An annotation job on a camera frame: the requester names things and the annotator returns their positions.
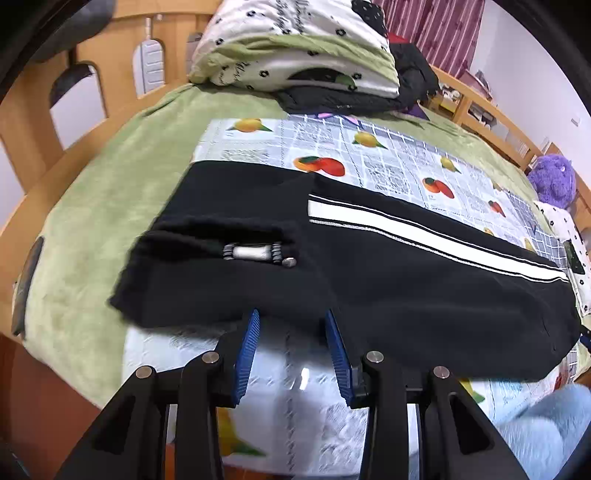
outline gray fabric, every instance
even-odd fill
[[[53,32],[35,52],[32,61],[44,62],[59,52],[71,50],[87,38],[94,37],[109,24],[114,11],[115,0],[90,0]]]

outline white wall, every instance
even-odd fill
[[[566,75],[492,0],[486,0],[481,29],[471,70],[484,72],[499,109],[528,137],[539,146],[548,137],[591,185],[591,116]]]
[[[22,198],[22,187],[0,142],[0,229]]]
[[[51,109],[51,117],[63,148],[68,148],[105,118],[97,76],[76,83]],[[0,228],[24,195],[0,142]]]
[[[76,83],[51,107],[50,113],[64,149],[103,121],[105,110],[96,73]]]
[[[495,42],[496,31],[499,27],[499,20],[501,19],[501,12],[501,7],[491,0],[487,0],[484,4],[482,22],[480,24],[480,31],[478,32],[478,41],[476,42],[476,51],[474,52],[474,59],[470,66],[470,72],[473,74],[476,74],[478,70],[484,71],[486,67],[486,62],[491,55],[491,50]]]

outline folded quilt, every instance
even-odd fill
[[[398,96],[380,7],[363,0],[226,0],[189,79],[273,92],[298,85]]]

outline white stripe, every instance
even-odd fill
[[[377,213],[309,200],[308,214],[310,217],[317,219],[335,220],[336,222],[349,222],[374,227],[407,239],[412,243],[416,242],[427,248],[432,248],[436,254],[442,255],[441,252],[445,252],[452,257],[485,267],[487,270],[491,268],[510,275],[524,275],[533,280],[563,280],[568,282],[566,275],[561,271],[523,263],[511,258],[500,257],[494,253],[469,247],[449,238],[427,232],[417,226],[392,220]]]
[[[515,259],[515,260],[517,260],[519,262],[526,262],[526,263],[529,263],[529,264],[532,264],[532,265],[537,265],[538,267],[542,267],[542,268],[553,268],[553,269],[555,269],[557,271],[562,271],[562,269],[560,267],[558,267],[558,266],[556,266],[556,267],[549,267],[548,265],[544,265],[544,264],[541,264],[539,262],[534,262],[534,261],[531,261],[531,260],[529,260],[527,258],[518,258],[518,257],[514,257],[513,255],[504,254],[504,253],[500,253],[500,252],[495,252],[494,250],[491,250],[490,248],[482,247],[480,245],[471,244],[470,242],[466,242],[466,241],[460,240],[458,238],[453,238],[452,236],[446,235],[445,233],[436,232],[432,228],[429,228],[427,226],[421,225],[420,223],[413,222],[412,220],[402,219],[402,218],[396,217],[394,215],[389,215],[387,213],[380,212],[379,210],[376,210],[376,209],[373,209],[373,208],[362,207],[362,206],[359,206],[359,205],[354,205],[353,203],[340,202],[338,200],[325,199],[323,197],[319,197],[318,195],[314,195],[312,193],[310,193],[309,196],[310,197],[313,197],[313,198],[317,198],[317,199],[322,200],[324,202],[329,202],[329,203],[334,203],[334,204],[339,204],[339,205],[347,205],[349,207],[353,207],[353,208],[357,208],[357,209],[361,209],[361,210],[372,211],[372,212],[375,212],[375,213],[377,213],[379,215],[384,215],[384,216],[386,216],[388,218],[391,218],[393,220],[400,220],[401,222],[412,223],[414,225],[417,225],[419,228],[422,228],[424,230],[428,230],[428,231],[434,233],[435,235],[444,236],[444,237],[449,238],[450,240],[452,240],[454,242],[460,242],[460,243],[462,243],[464,245],[468,245],[470,247],[479,248],[481,250],[485,250],[487,252],[490,252],[490,253],[492,253],[494,255],[500,255],[502,257],[507,257],[507,258],[513,258],[513,259]]]
[[[398,236],[394,236],[394,235],[390,235],[388,233],[382,232],[381,230],[378,230],[377,228],[371,228],[371,227],[368,227],[368,226],[351,225],[351,224],[348,224],[348,223],[328,222],[328,221],[325,221],[325,220],[315,220],[313,218],[310,219],[310,223],[316,223],[318,225],[338,226],[338,227],[341,227],[341,228],[348,228],[350,230],[365,230],[367,232],[378,233],[380,235],[387,236],[388,238],[391,238],[392,240],[396,240],[397,242],[400,242],[400,243],[403,243],[403,244],[406,244],[406,245],[411,245],[412,247],[420,248],[421,250],[425,250],[426,252],[431,252],[433,254],[439,255],[440,257],[448,258],[449,260],[451,260],[453,262],[461,263],[461,264],[464,264],[464,265],[469,265],[471,267],[480,268],[481,270],[488,270],[489,272],[498,273],[498,274],[501,274],[501,275],[508,275],[510,277],[521,277],[521,278],[524,278],[526,280],[535,281],[535,282],[539,282],[539,283],[552,283],[552,282],[559,281],[559,280],[560,281],[563,281],[561,278],[554,278],[552,280],[536,280],[534,278],[529,278],[529,277],[526,277],[525,275],[522,275],[522,274],[519,274],[519,273],[509,273],[509,272],[504,272],[502,270],[496,270],[494,268],[484,267],[483,265],[480,265],[480,264],[477,264],[477,263],[471,263],[471,262],[466,261],[466,260],[460,260],[460,259],[458,259],[456,257],[452,257],[451,255],[446,255],[443,252],[440,252],[438,250],[435,250],[435,249],[432,249],[432,248],[429,248],[429,247],[425,247],[424,245],[421,245],[421,244],[414,244],[412,242],[408,242],[406,240],[401,239]]]

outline blue gripper pad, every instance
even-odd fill
[[[581,335],[581,338],[579,340],[585,347],[587,347],[589,353],[591,353],[591,338],[589,338],[586,335]]]
[[[261,333],[261,317],[258,310],[253,310],[251,317],[248,320],[248,326],[242,339],[242,345],[236,358],[234,366],[235,382],[233,399],[236,405],[240,403],[240,399],[246,393],[248,386],[248,379],[251,376],[252,360],[255,356],[256,345],[258,343],[259,334]]]
[[[347,402],[347,405],[349,405],[353,399],[353,372],[349,359],[347,358],[347,352],[345,351],[343,339],[340,336],[335,317],[330,310],[324,319],[324,329],[326,332],[326,341],[329,344],[333,367],[335,368],[336,381],[339,384],[340,396],[343,397]]]

